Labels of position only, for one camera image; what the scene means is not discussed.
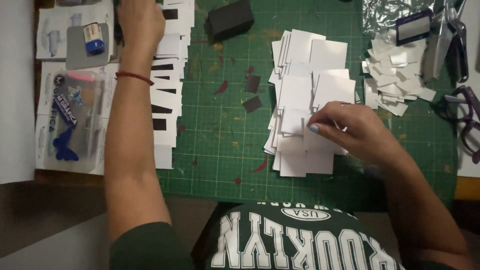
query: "light blue nail polish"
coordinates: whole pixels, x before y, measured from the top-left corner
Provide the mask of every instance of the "light blue nail polish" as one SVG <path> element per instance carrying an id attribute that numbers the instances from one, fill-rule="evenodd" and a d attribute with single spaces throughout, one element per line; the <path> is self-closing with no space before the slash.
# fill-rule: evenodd
<path id="1" fill-rule="evenodd" d="M 318 126 L 316 125 L 311 125 L 308 129 L 312 132 L 318 133 Z"/>

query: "stack of paper squares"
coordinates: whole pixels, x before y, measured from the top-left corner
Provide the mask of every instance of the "stack of paper squares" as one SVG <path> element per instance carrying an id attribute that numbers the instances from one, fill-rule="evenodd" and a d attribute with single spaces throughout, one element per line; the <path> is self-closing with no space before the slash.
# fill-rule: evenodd
<path id="1" fill-rule="evenodd" d="M 333 173 L 334 155 L 346 151 L 307 128 L 311 115 L 330 101 L 355 103 L 355 81 L 345 68 L 347 43 L 293 29 L 272 42 L 277 106 L 265 153 L 275 155 L 280 176 Z"/>
<path id="2" fill-rule="evenodd" d="M 426 88 L 420 78 L 426 40 L 398 47 L 394 41 L 386 41 L 395 37 L 395 30 L 390 30 L 386 38 L 377 35 L 368 50 L 370 58 L 362 62 L 363 72 L 373 77 L 365 79 L 365 105 L 372 109 L 380 106 L 402 116 L 408 108 L 406 100 L 432 101 L 436 92 Z"/>
<path id="3" fill-rule="evenodd" d="M 150 87 L 154 126 L 155 166 L 172 169 L 172 148 L 177 147 L 177 118 L 182 116 L 183 68 L 188 58 L 194 0 L 164 0 L 165 35 L 157 46 Z"/>

